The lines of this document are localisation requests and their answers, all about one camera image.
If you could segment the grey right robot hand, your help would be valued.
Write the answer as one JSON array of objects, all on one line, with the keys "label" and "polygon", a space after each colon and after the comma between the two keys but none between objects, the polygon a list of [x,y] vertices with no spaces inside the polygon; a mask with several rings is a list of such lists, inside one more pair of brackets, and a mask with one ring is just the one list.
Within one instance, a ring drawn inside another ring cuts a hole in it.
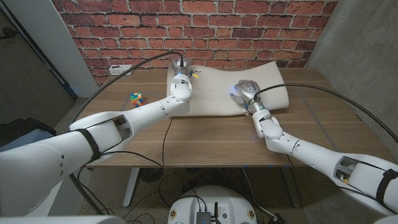
[{"label": "grey right robot hand", "polygon": [[234,88],[239,92],[239,96],[230,93],[230,97],[239,105],[243,105],[245,109],[251,114],[257,111],[264,110],[266,107],[259,98],[254,99],[254,95],[261,89],[257,82],[252,80],[240,80],[234,85]]}]

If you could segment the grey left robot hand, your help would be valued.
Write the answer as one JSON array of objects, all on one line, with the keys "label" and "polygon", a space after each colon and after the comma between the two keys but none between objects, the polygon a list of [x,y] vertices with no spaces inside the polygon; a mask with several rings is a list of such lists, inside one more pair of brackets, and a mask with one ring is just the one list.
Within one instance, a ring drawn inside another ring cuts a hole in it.
[{"label": "grey left robot hand", "polygon": [[192,60],[186,56],[175,58],[171,61],[171,67],[175,75],[186,75],[187,77],[191,77],[191,66]]}]

